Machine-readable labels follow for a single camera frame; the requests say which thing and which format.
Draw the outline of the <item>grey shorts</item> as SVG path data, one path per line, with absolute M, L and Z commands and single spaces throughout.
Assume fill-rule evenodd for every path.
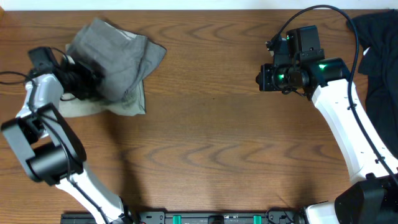
M 101 19 L 84 26 L 67 47 L 68 55 L 102 74 L 96 90 L 108 101 L 120 101 L 134 90 L 160 65 L 166 52 L 148 37 Z

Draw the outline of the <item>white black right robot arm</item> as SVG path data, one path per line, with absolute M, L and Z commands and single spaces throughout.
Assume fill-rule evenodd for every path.
M 261 66 L 261 91 L 303 89 L 327 121 L 349 172 L 351 187 L 334 201 L 307 206 L 296 223 L 397 223 L 397 159 L 365 113 L 340 58 Z

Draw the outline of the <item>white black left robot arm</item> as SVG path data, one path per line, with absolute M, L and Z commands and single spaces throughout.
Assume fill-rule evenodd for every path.
M 121 197 L 94 175 L 85 148 L 58 111 L 64 93 L 85 95 L 100 79 L 80 62 L 35 62 L 26 76 L 23 107 L 1 132 L 33 181 L 70 194 L 96 223 L 139 223 Z

